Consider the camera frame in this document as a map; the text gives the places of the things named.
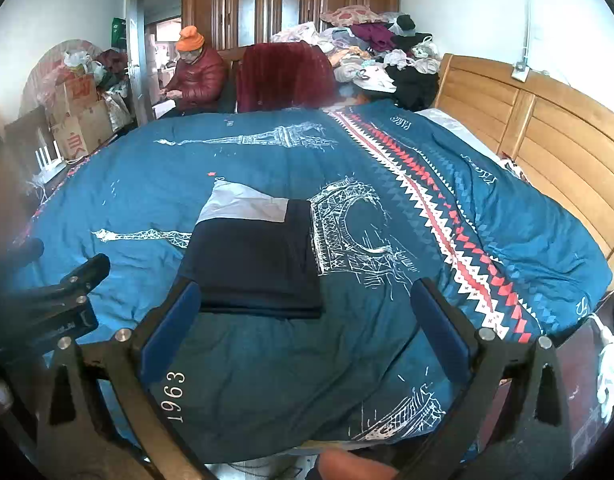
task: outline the dark jacket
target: dark jacket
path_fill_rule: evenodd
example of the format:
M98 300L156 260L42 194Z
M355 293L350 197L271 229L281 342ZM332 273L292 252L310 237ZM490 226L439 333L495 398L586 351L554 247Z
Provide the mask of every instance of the dark jacket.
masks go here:
M174 77L165 89L183 92L182 99L176 103L176 107L181 110L211 110L216 108L226 77L227 68L223 58L215 48L206 46L192 64L178 60Z

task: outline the blue padding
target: blue padding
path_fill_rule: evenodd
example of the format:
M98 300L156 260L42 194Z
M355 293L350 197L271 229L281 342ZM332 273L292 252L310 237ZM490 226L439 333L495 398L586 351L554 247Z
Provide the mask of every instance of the blue padding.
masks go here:
M447 378L453 384L468 383L471 379L469 349L452 322L422 281L413 283L410 298L411 308Z
M139 378L144 387L162 380L199 308L200 288L189 282L143 347Z

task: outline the metal bolt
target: metal bolt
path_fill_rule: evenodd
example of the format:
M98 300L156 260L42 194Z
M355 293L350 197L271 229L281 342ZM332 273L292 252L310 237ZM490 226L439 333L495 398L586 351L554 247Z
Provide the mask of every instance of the metal bolt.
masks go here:
M541 335L538 338L538 344L540 345L540 348L545 350L549 350L553 346L551 339L549 339L546 335Z
M479 328L478 337L480 337L483 341L493 341L496 338L496 332L486 327Z
M58 343L57 343L58 347L61 350L65 350L66 348L69 348L69 345L71 344L72 344L72 338L69 336L63 336L62 338L58 340Z
M3 412L6 412L12 407L14 404L14 396L12 395L12 391L5 381L0 379L0 406L2 407Z
M120 341L121 343L123 343L124 341L127 341L131 336L132 336L131 330L129 330L128 328L121 328L114 334L114 339L116 339L116 341Z

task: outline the dark red blanket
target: dark red blanket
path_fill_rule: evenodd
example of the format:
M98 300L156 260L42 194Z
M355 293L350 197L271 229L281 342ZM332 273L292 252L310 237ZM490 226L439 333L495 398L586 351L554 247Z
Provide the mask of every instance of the dark red blanket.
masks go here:
M237 82L238 111L318 108L333 104L334 72L321 49L299 43L247 47Z

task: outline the doorway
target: doorway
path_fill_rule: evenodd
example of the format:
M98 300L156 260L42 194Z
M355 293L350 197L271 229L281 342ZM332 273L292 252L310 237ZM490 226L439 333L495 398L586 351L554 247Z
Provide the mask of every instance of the doorway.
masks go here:
M161 89L174 74L178 54L175 43L180 37L182 0L139 0L145 23L144 86L154 115L159 118L174 107L161 96Z

